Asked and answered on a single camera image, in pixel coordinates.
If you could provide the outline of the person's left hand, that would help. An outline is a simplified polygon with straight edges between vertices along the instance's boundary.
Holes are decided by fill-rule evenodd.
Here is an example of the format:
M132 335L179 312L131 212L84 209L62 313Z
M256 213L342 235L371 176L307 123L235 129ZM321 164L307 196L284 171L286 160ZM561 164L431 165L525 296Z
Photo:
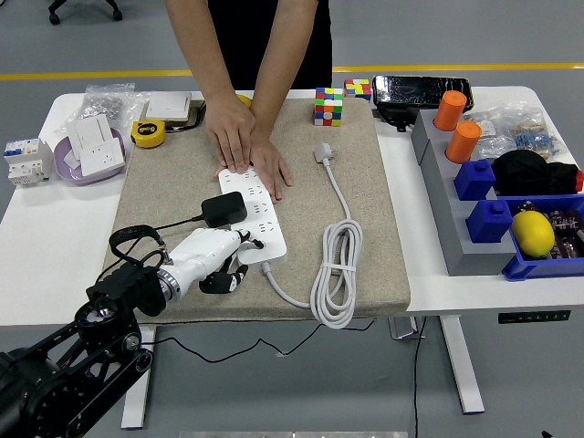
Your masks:
M282 185L293 185L291 172L277 147L265 136L251 137L250 162L262 184L266 187L272 203L283 199Z

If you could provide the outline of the person's right hand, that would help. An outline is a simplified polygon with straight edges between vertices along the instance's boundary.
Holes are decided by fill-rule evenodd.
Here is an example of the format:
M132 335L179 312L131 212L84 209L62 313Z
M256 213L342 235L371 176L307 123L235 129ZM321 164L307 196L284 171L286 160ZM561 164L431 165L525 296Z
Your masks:
M244 172L250 165L251 133L255 118L231 90L205 97L205 126L220 166Z

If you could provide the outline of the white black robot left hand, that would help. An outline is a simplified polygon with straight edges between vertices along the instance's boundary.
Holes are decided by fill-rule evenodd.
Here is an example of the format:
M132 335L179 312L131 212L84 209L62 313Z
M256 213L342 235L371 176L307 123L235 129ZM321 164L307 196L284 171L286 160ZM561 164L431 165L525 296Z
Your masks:
M265 246L245 230L194 230L170 252L170 260L158 270L165 299L168 302L181 300L193 283L198 284L205 294L222 295L235 291L248 266L242 265L233 273L228 269L240 246L246 244L258 249Z

